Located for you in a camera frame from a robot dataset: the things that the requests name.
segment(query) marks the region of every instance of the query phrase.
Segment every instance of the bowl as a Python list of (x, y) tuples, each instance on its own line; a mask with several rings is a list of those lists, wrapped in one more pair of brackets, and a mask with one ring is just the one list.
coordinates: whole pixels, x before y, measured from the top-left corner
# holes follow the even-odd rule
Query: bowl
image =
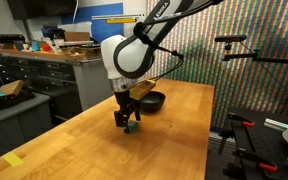
[(161, 109), (165, 101), (165, 95), (158, 91), (148, 92), (141, 100), (141, 110), (144, 112), (156, 112)]

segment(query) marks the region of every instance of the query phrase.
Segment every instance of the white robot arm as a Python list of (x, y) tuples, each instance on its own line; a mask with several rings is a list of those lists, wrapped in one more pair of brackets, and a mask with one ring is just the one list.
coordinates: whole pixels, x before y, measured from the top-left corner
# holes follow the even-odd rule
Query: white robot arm
[(126, 91), (150, 69), (154, 51), (165, 50), (158, 45), (181, 18), (220, 2), (222, 0), (160, 0), (145, 21), (137, 23), (134, 35), (105, 39), (101, 51), (112, 90)]

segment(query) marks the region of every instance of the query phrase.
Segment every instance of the laboratory bench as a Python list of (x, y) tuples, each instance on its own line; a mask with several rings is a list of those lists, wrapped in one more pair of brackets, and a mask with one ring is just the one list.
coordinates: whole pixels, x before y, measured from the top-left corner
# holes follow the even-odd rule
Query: laboratory bench
[(214, 86), (160, 79), (153, 90), (165, 103), (137, 132), (116, 127), (112, 96), (0, 157), (0, 179), (204, 179)]
[(113, 95), (100, 48), (88, 54), (0, 49), (0, 79), (51, 97), (52, 117), (68, 120)]

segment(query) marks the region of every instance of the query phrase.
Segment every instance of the cardboard box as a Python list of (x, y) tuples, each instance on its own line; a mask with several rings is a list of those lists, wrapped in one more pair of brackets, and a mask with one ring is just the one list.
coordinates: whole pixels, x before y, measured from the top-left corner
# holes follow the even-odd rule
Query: cardboard box
[(79, 54), (85, 54), (87, 58), (100, 58), (101, 48), (78, 48), (78, 47), (68, 47), (62, 48), (62, 52), (67, 55), (72, 55), (78, 52)]
[(65, 41), (90, 41), (90, 33), (89, 32), (64, 32)]
[(17, 96), (20, 93), (23, 85), (24, 85), (23, 80), (14, 81), (14, 82), (1, 86), (0, 92), (4, 93), (5, 95)]

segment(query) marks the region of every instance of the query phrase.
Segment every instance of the camera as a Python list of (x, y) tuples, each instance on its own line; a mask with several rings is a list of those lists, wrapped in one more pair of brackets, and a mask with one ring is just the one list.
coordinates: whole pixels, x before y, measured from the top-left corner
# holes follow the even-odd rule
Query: camera
[(215, 37), (215, 42), (242, 42), (246, 39), (246, 35), (229, 35), (229, 36), (217, 36)]

